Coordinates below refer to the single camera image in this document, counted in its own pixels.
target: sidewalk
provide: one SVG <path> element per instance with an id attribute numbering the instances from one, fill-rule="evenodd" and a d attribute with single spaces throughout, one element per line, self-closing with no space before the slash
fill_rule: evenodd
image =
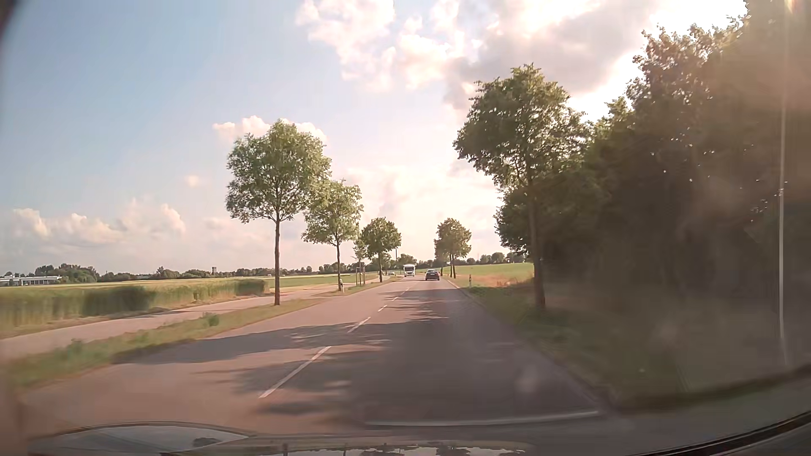
<path id="1" fill-rule="evenodd" d="M 284 300 L 307 299 L 317 293 L 332 290 L 335 284 L 324 284 L 297 288 L 285 291 L 281 289 Z M 205 304 L 190 308 L 179 308 L 167 312 L 132 316 L 117 320 L 98 321 L 87 325 L 69 326 L 51 329 L 40 333 L 25 334 L 0 340 L 0 359 L 9 360 L 51 351 L 69 345 L 73 340 L 92 341 L 118 336 L 123 333 L 134 333 L 141 329 L 154 329 L 162 325 L 183 320 L 200 318 L 205 312 L 226 313 L 244 308 L 253 308 L 273 302 L 273 296 L 238 299 L 224 303 Z"/>

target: bush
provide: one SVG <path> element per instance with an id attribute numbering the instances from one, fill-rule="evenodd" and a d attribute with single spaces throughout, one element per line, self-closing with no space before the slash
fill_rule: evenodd
<path id="1" fill-rule="evenodd" d="M 217 315 L 216 313 L 206 312 L 203 314 L 203 318 L 205 319 L 206 324 L 208 324 L 209 328 L 220 324 L 220 316 Z"/>
<path id="2" fill-rule="evenodd" d="M 15 286 L 0 289 L 0 330 L 81 316 L 177 308 L 183 304 L 234 296 L 262 295 L 272 279 L 226 278 L 68 286 Z"/>

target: grass verge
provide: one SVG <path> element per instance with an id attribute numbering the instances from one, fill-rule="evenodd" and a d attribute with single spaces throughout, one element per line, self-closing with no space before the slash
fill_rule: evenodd
<path id="1" fill-rule="evenodd" d="M 453 281 L 612 403 L 681 391 L 680 374 L 667 352 L 652 350 L 642 334 L 623 330 L 627 323 L 607 313 L 553 307 L 566 298 L 562 288 L 549 286 L 551 305 L 538 312 L 525 283 L 468 288 L 467 277 Z"/>
<path id="2" fill-rule="evenodd" d="M 324 293 L 318 293 L 315 296 L 346 296 L 346 295 L 352 295 L 354 293 L 358 293 L 359 291 L 369 290 L 370 288 L 375 288 L 376 286 L 385 285 L 387 283 L 396 282 L 398 280 L 400 280 L 400 276 L 392 277 L 392 278 L 386 279 L 386 280 L 384 280 L 382 282 L 378 282 L 376 280 L 376 278 L 375 278 L 374 282 L 370 282 L 370 281 L 367 280 L 366 285 L 345 286 L 343 293 L 341 293 L 338 290 L 332 290 L 332 291 L 325 291 Z"/>
<path id="3" fill-rule="evenodd" d="M 179 343 L 211 337 L 322 302 L 297 299 L 281 306 L 265 305 L 222 314 L 208 313 L 194 320 L 180 321 L 160 328 L 126 333 L 97 341 L 73 341 L 47 353 L 11 361 L 6 367 L 12 384 L 29 389 L 66 376 L 73 376 L 108 364 L 125 362 Z"/>
<path id="4" fill-rule="evenodd" d="M 470 287 L 467 276 L 449 280 L 620 410 L 688 407 L 811 377 L 811 364 L 798 362 L 789 372 L 778 371 L 770 368 L 772 361 L 753 355 L 753 348 L 774 345 L 769 334 L 754 337 L 763 320 L 753 313 L 757 309 L 705 300 L 683 308 L 667 299 L 611 309 L 604 300 L 552 283 L 547 284 L 547 309 L 539 312 L 529 283 L 472 279 Z M 724 341 L 730 350 L 724 350 Z"/>

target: pole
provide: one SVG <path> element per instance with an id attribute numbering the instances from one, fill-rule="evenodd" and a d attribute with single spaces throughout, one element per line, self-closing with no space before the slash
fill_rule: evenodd
<path id="1" fill-rule="evenodd" d="M 783 221 L 785 217 L 785 183 L 786 183 L 786 104 L 788 97 L 788 21 L 789 10 L 786 5 L 783 18 L 783 101 L 780 112 L 780 185 L 779 185 L 779 241 L 778 241 L 778 284 L 779 284 L 779 319 L 780 319 L 780 352 L 783 355 L 783 366 L 788 368 L 788 349 L 786 347 L 785 307 L 783 300 L 784 258 L 783 258 Z"/>

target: blue sky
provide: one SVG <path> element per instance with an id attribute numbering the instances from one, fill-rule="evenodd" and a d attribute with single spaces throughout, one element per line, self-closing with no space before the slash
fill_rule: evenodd
<path id="1" fill-rule="evenodd" d="M 643 28 L 743 12 L 705 3 L 23 2 L 0 61 L 0 268 L 272 265 L 271 226 L 231 221 L 223 199 L 230 141 L 277 118 L 325 138 L 333 176 L 361 186 L 364 222 L 397 223 L 401 252 L 430 257 L 445 217 L 474 232 L 472 255 L 503 250 L 495 188 L 452 149 L 470 83 L 535 62 L 598 116 Z M 333 262 L 302 229 L 283 224 L 282 265 Z"/>

